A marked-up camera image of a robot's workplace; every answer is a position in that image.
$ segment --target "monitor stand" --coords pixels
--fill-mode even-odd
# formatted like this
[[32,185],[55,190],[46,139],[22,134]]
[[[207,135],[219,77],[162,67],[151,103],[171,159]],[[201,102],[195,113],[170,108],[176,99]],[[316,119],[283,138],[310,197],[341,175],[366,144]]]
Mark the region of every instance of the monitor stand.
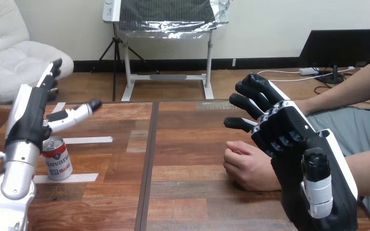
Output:
[[331,83],[331,84],[339,84],[344,81],[344,76],[338,73],[338,66],[334,65],[333,71],[320,71],[318,74],[314,74],[313,76],[320,76],[333,73],[332,75],[317,77],[316,80],[323,82],[323,83]]

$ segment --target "person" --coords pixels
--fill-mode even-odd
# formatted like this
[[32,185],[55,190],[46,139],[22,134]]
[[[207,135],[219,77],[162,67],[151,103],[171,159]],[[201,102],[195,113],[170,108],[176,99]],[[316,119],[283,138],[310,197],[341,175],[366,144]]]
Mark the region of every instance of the person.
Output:
[[[349,106],[366,100],[370,100],[370,64],[336,87],[295,103],[316,131],[332,130],[370,212],[370,109]],[[226,146],[226,172],[244,189],[280,190],[269,156],[242,141],[228,141]]]

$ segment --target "aluminum can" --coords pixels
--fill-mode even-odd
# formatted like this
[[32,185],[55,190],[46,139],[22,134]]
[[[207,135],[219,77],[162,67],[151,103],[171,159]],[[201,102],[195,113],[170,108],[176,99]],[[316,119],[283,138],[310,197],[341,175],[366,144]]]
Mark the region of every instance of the aluminum can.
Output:
[[42,156],[50,179],[63,180],[73,172],[66,144],[61,137],[53,136],[45,140]]

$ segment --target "gray shorts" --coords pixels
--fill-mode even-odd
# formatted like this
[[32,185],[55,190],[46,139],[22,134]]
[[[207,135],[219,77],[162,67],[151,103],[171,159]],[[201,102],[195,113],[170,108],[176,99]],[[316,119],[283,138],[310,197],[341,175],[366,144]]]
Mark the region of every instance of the gray shorts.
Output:
[[[316,131],[329,128],[345,156],[370,151],[370,109],[346,107],[307,117]],[[363,200],[370,212],[370,196]]]

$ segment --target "silver robotic arm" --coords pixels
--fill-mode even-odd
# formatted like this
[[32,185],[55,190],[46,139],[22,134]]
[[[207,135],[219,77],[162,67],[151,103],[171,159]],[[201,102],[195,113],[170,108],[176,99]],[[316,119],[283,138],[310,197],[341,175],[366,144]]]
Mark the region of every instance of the silver robotic arm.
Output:
[[272,158],[281,203],[298,230],[357,229],[357,187],[329,130],[314,131],[297,105],[265,78],[250,74],[237,83],[231,104],[258,123],[226,118],[228,128],[251,133]]
[[54,132],[67,129],[89,117],[101,101],[78,108],[43,114],[50,90],[56,85],[61,60],[51,63],[34,88],[22,85],[9,114],[5,152],[0,152],[0,231],[26,231],[27,210],[36,195],[32,178],[42,152],[42,142]]

